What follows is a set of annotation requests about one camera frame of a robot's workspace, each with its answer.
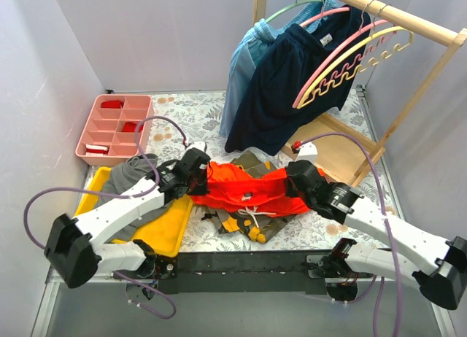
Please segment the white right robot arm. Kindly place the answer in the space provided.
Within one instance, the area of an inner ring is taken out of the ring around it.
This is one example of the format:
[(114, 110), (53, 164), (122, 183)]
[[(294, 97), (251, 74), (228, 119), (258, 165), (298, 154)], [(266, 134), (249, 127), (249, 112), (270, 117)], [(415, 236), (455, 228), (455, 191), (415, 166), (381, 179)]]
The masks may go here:
[(327, 182), (311, 162), (285, 169), (287, 193), (298, 196), (321, 217), (366, 233), (386, 245), (375, 249), (341, 239), (313, 264), (323, 276), (366, 273), (418, 287), (431, 303), (454, 311), (466, 291), (466, 239), (433, 235), (393, 214), (384, 214), (368, 197), (341, 182)]

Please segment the orange shorts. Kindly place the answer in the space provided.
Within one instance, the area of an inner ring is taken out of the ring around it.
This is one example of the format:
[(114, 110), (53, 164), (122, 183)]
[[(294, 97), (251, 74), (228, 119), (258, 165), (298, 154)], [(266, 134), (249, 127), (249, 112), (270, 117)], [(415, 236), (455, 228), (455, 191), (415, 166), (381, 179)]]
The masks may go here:
[(232, 163), (209, 164), (208, 193), (192, 195), (195, 204), (236, 212), (240, 209), (271, 213), (275, 217), (304, 214), (310, 208), (299, 197), (286, 196), (287, 174), (284, 168), (251, 177)]

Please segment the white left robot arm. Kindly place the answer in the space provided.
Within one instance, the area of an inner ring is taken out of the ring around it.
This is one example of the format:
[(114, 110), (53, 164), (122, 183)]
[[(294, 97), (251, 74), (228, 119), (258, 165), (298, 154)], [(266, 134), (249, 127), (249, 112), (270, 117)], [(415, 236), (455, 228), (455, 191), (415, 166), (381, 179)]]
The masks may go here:
[(44, 254), (70, 288), (84, 285), (97, 273), (129, 271), (146, 279), (153, 275), (157, 255), (142, 240), (108, 241), (142, 215), (170, 201), (199, 191), (207, 193), (210, 157), (203, 142), (192, 143), (172, 168), (159, 166), (119, 198), (75, 218), (62, 214), (53, 222)]

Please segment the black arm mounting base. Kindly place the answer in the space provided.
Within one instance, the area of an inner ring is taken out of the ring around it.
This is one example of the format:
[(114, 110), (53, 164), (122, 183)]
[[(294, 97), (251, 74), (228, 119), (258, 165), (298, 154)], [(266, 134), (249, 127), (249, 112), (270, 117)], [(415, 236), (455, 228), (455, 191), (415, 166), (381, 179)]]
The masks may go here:
[(166, 294), (305, 293), (352, 301), (370, 274), (341, 274), (325, 263), (328, 250), (181, 252), (157, 256), (153, 268), (127, 271)]

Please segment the pink wavy hanger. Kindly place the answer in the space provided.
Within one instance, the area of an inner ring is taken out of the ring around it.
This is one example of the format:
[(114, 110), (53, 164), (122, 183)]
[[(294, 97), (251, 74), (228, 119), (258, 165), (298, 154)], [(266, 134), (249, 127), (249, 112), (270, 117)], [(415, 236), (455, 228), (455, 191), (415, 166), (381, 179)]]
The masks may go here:
[(300, 109), (305, 105), (305, 99), (309, 97), (312, 89), (314, 88), (313, 82), (318, 78), (319, 74), (322, 74), (325, 67), (331, 63), (331, 61), (350, 43), (354, 42), (361, 34), (366, 33), (371, 27), (374, 26), (374, 23), (370, 23), (368, 26), (363, 27), (364, 16), (366, 9), (371, 5), (371, 3), (376, 0), (370, 0), (365, 7), (361, 10), (360, 14), (360, 27), (359, 29), (352, 34), (350, 37), (345, 39), (314, 71), (311, 77), (306, 81), (302, 89), (300, 89), (295, 101), (293, 102), (294, 109)]

